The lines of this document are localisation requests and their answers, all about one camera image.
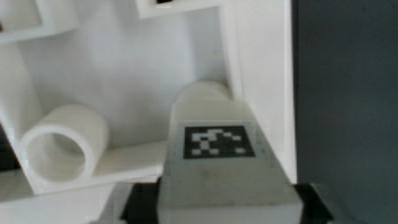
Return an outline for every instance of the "white tape roll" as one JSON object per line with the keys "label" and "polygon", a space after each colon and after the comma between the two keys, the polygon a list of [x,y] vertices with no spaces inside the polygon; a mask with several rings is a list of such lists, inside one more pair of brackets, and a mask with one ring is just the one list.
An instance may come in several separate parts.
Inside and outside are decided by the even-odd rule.
{"label": "white tape roll", "polygon": [[109,127],[100,114],[81,105],[59,107],[24,136],[27,175],[49,182],[93,176],[107,145]]}

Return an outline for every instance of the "white shelf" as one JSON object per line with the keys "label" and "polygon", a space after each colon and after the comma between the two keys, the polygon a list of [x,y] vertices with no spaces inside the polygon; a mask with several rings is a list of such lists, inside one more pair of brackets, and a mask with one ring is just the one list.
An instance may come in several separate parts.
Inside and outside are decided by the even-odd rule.
{"label": "white shelf", "polygon": [[72,0],[4,0],[0,23],[0,44],[66,32],[79,27]]}

